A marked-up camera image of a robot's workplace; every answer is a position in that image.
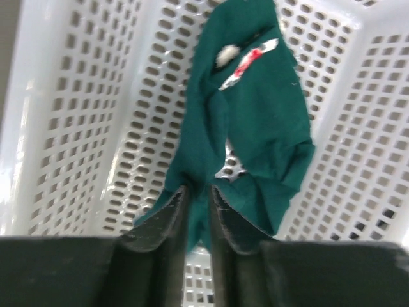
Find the dark teal sock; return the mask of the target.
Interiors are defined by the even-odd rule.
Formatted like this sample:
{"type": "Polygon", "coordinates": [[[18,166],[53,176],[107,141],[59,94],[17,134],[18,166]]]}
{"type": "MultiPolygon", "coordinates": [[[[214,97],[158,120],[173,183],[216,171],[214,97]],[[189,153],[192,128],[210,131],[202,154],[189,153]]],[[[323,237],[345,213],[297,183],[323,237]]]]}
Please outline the dark teal sock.
{"type": "Polygon", "coordinates": [[[224,1],[196,46],[185,114],[159,211],[181,186],[190,191],[187,249],[210,246],[209,190],[276,235],[314,155],[297,61],[273,1],[224,1]]]}

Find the white perforated plastic basket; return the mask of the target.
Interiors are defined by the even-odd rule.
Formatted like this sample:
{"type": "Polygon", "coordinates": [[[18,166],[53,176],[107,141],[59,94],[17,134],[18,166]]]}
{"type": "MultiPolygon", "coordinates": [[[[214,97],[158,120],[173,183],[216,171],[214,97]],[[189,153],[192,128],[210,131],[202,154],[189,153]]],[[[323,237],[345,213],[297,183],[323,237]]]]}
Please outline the white perforated plastic basket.
{"type": "MultiPolygon", "coordinates": [[[[223,2],[1,2],[1,237],[119,237],[146,220],[223,2]]],[[[408,2],[273,2],[314,155],[270,236],[408,252],[408,2]]],[[[209,204],[210,190],[210,225],[209,204]]],[[[186,245],[179,306],[216,306],[211,230],[186,245]]]]}

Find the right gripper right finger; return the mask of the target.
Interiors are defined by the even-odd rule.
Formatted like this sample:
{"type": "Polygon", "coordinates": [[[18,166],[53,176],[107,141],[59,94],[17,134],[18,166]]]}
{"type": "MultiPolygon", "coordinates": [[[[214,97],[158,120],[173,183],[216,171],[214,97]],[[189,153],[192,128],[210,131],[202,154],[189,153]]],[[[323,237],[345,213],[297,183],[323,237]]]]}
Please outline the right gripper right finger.
{"type": "Polygon", "coordinates": [[[391,242],[280,241],[210,189],[216,306],[407,306],[408,252],[391,242]]]}

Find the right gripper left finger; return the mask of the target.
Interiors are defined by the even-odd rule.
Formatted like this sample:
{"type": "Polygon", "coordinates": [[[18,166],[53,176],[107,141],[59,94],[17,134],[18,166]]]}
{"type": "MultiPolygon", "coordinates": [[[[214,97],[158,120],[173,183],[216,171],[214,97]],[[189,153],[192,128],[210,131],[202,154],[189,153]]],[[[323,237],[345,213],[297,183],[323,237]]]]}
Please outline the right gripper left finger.
{"type": "Polygon", "coordinates": [[[179,306],[189,191],[119,237],[1,237],[2,306],[179,306]]]}

